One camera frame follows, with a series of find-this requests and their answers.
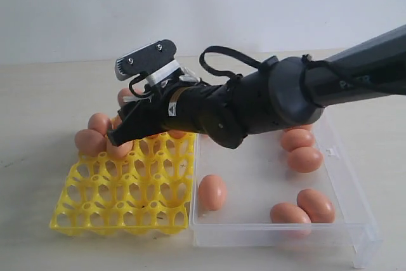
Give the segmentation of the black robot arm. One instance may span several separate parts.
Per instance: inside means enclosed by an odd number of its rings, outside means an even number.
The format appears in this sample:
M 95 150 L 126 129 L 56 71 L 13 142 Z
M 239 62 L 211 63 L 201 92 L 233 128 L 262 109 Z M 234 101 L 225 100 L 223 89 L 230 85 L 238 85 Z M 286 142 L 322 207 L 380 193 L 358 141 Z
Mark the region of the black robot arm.
M 314 123 L 330 105 L 405 94 L 405 27 L 325 60 L 303 55 L 260 62 L 223 46 L 206 53 L 230 56 L 254 72 L 217 70 L 201 55 L 204 70 L 226 78 L 225 84 L 208 84 L 175 60 L 176 46 L 168 39 L 120 57 L 116 77 L 146 85 L 143 93 L 124 97 L 121 123 L 107 132 L 110 142 L 120 146 L 175 129 L 235 149 L 248 135 Z

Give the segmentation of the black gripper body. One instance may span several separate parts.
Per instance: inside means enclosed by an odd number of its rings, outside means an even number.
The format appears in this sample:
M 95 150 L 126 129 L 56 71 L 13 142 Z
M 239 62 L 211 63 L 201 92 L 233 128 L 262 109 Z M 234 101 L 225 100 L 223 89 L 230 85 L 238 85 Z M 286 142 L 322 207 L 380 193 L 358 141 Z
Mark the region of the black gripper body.
M 170 130 L 208 135 L 215 143 L 236 149 L 247 136 L 225 85 L 174 86 L 163 96 L 127 105 L 147 107 L 159 133 Z

